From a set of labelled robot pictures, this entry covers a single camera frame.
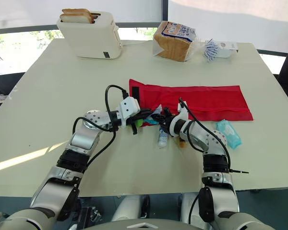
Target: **label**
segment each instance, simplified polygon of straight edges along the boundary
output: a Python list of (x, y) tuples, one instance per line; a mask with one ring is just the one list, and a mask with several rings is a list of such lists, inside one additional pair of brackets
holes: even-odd
[(104, 52), (105, 58), (110, 58), (110, 55), (108, 52)]
[(194, 41), (196, 38), (194, 28), (172, 22), (168, 22), (161, 34), (169, 37), (184, 38), (187, 39), (189, 42)]
[(226, 135), (235, 135), (235, 131), (232, 129), (232, 127), (230, 126), (225, 126), (225, 130), (224, 130)]
[(214, 41), (219, 46), (219, 49), (229, 49), (229, 50), (238, 50), (236, 42), (220, 42)]
[(159, 140), (167, 141), (167, 139), (168, 139), (168, 134), (166, 132), (164, 132), (163, 130), (160, 130), (160, 138), (159, 138)]

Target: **small bottle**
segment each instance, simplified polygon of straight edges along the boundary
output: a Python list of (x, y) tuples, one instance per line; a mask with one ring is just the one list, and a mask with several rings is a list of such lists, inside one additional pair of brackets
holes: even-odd
[(167, 142), (168, 142), (168, 134), (166, 132), (164, 132), (164, 130), (160, 127), (160, 129), (159, 129), (159, 141), (158, 141), (159, 148), (166, 147)]

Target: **white box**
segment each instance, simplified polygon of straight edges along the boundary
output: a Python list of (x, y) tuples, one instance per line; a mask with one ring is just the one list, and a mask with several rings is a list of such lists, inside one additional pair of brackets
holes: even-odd
[(117, 58), (122, 47), (113, 16), (102, 11), (91, 11), (91, 13), (98, 14), (95, 23), (63, 23), (59, 19), (57, 26), (77, 56)]
[(216, 57), (218, 58), (228, 58), (232, 52), (238, 52), (238, 46), (236, 42), (223, 42), (223, 41), (214, 41), (219, 46), (217, 50)]

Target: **blue and white packet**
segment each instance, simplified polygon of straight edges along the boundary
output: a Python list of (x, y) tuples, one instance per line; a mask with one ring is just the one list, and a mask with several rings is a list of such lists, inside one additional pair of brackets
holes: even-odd
[(205, 44), (204, 56), (208, 61), (213, 61), (217, 56), (219, 46), (211, 39)]
[(216, 123), (216, 129), (222, 132), (226, 139), (228, 145), (234, 150), (237, 146), (242, 144), (241, 138), (231, 125), (231, 123), (227, 120), (222, 120)]

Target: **sunlight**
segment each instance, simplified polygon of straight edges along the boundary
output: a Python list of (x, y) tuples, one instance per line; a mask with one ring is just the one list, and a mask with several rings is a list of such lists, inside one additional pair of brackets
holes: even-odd
[(54, 149), (56, 149), (57, 147), (61, 146), (64, 143), (66, 143), (66, 142), (62, 142), (62, 143), (53, 145), (51, 147), (43, 148), (41, 150), (30, 152), (28, 154), (25, 154), (25, 155), (22, 155), (22, 156), (19, 156), (19, 157), (14, 157), (14, 158), (8, 159), (6, 161), (2, 161), (2, 162), (0, 162), (0, 170), (6, 169), (8, 167), (11, 167), (11, 166), (14, 166), (14, 165), (17, 165), (17, 164), (20, 164), (20, 163), (23, 163), (25, 161), (32, 160), (32, 159), (34, 159), (36, 157), (43, 156), (46, 152), (51, 152), (51, 151), (53, 151)]
[(288, 22), (288, 1), (280, 0), (170, 0), (186, 7), (219, 13), (248, 14)]

